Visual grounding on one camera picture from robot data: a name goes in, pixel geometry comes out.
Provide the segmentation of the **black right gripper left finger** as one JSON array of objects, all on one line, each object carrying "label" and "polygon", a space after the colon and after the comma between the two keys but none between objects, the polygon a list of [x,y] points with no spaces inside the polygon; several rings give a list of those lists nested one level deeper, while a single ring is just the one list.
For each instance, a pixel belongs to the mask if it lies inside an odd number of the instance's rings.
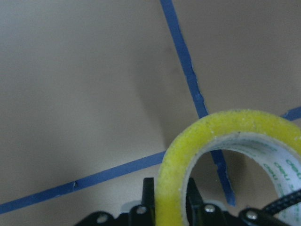
[{"label": "black right gripper left finger", "polygon": [[154,204],[154,178],[144,178],[141,203],[133,206],[128,213],[121,213],[114,218],[108,212],[96,211],[80,220],[76,225],[153,226],[155,225]]}]

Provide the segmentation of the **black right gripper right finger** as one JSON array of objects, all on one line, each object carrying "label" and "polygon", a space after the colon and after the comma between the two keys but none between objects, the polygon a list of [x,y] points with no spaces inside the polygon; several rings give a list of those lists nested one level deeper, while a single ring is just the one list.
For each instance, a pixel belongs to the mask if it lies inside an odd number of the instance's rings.
[{"label": "black right gripper right finger", "polygon": [[235,226],[238,223],[238,219],[216,201],[205,202],[193,178],[189,178],[187,185],[186,216],[190,226]]}]

